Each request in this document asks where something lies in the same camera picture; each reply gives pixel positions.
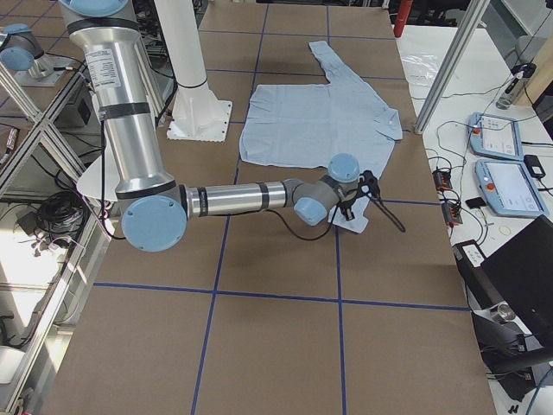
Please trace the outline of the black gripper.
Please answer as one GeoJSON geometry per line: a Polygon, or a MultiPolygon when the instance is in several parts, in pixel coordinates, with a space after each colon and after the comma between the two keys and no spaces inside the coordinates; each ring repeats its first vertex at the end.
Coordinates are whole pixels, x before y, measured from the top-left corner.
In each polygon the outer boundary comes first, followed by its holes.
{"type": "Polygon", "coordinates": [[[355,219],[353,204],[357,201],[359,196],[360,192],[355,189],[346,193],[338,202],[337,208],[340,210],[346,221],[355,219]]]}

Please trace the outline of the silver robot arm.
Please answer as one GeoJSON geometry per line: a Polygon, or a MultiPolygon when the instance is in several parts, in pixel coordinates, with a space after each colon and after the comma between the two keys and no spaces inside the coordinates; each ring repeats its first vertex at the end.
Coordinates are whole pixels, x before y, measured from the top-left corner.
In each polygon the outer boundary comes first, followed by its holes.
{"type": "MultiPolygon", "coordinates": [[[[144,51],[136,13],[129,1],[63,1],[70,40],[84,53],[98,101],[102,143],[118,169],[115,190],[125,239],[146,252],[177,244],[193,217],[254,214],[293,208],[315,226],[352,205],[359,187],[359,163],[334,156],[315,183],[298,179],[227,186],[180,185],[165,169],[156,135],[164,101],[144,51]]],[[[156,13],[174,70],[173,138],[221,141],[232,103],[217,99],[207,82],[193,5],[156,3],[156,13]]]]}

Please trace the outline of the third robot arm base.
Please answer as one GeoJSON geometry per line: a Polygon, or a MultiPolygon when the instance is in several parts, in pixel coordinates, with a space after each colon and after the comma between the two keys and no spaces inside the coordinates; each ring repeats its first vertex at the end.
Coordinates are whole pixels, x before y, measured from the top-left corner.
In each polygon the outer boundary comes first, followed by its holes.
{"type": "Polygon", "coordinates": [[[20,86],[55,86],[61,75],[54,61],[24,23],[1,27],[1,63],[15,72],[20,86]]]}

